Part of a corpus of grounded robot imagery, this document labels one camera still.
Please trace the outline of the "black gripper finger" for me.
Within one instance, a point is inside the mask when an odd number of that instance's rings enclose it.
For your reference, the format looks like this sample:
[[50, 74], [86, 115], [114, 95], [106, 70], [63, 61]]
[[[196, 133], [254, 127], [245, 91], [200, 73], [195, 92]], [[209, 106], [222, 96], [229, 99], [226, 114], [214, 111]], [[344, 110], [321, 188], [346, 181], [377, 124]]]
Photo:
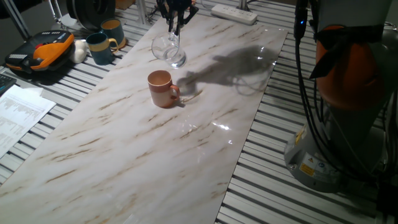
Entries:
[[199, 11], [199, 8], [197, 8], [194, 5], [191, 5], [188, 9], [189, 9], [189, 15], [186, 18], [184, 18], [185, 11], [177, 13], [177, 28], [175, 30], [176, 36], [179, 36], [180, 29], [184, 25], [188, 24], [190, 22], [190, 20], [194, 17], [194, 15]]
[[174, 26], [173, 10], [171, 8], [170, 0], [156, 0], [157, 7], [161, 13], [161, 16], [166, 20], [169, 28], [168, 31], [171, 32]]

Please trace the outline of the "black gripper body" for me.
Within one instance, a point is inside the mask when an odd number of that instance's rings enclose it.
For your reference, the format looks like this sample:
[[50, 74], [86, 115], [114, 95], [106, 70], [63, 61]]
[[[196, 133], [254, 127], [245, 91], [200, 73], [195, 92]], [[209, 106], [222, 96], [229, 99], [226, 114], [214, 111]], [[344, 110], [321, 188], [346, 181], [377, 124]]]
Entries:
[[167, 12], [173, 14], [175, 12], [183, 12], [192, 5], [192, 0], [166, 0]]

